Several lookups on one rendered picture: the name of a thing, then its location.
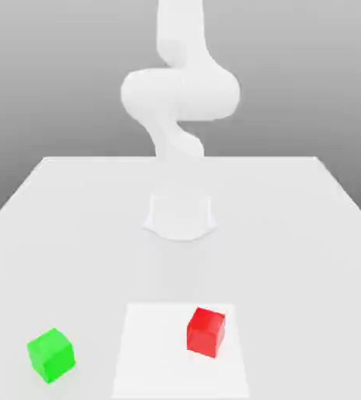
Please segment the small red cube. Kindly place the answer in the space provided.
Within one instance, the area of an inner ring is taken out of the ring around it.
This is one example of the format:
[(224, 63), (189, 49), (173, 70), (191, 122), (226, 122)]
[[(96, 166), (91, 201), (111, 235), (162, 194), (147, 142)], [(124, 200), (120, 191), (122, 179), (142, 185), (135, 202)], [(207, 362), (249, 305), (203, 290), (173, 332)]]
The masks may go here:
[(225, 335), (226, 316), (198, 307), (187, 325), (187, 350), (216, 358)]

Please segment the small green cube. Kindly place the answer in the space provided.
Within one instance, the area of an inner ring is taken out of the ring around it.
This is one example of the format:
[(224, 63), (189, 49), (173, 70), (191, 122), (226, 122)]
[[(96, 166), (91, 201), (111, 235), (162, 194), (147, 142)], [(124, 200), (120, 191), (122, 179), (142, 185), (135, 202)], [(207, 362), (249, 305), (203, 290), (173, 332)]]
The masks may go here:
[(32, 367), (48, 384), (59, 379), (76, 365), (73, 345), (56, 328), (28, 342), (27, 351)]

